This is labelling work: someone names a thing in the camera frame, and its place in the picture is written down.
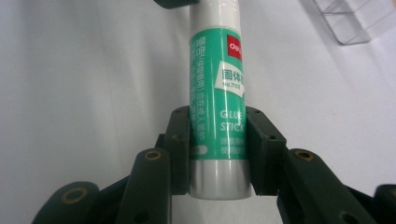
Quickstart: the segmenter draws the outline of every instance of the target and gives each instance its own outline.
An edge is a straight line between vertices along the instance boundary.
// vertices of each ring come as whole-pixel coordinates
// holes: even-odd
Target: white base
[[[190,196],[207,200],[250,197],[250,171],[246,160],[191,161]]]

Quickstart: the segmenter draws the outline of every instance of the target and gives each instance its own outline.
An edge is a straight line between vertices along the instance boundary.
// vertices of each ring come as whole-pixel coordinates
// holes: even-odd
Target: white backdrop
[[[240,1],[247,104],[352,188],[396,183],[396,29],[341,47],[311,0]],[[189,11],[0,0],[0,222],[79,180],[128,175],[189,103]],[[174,197],[173,223],[281,223],[275,197]]]

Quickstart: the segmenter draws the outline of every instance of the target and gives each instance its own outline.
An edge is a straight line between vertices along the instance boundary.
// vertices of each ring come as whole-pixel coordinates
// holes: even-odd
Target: transparent box
[[[396,0],[314,0],[342,45],[367,43],[396,25]]]

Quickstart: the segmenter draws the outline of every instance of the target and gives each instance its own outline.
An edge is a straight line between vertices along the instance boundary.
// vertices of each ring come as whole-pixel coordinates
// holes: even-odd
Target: red logo
[[[228,55],[242,61],[241,42],[232,35],[227,35]]]

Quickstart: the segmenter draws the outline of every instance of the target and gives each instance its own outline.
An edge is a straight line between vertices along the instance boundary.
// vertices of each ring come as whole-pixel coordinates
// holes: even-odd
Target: glue stick
[[[191,190],[194,198],[250,196],[237,0],[191,6]]]

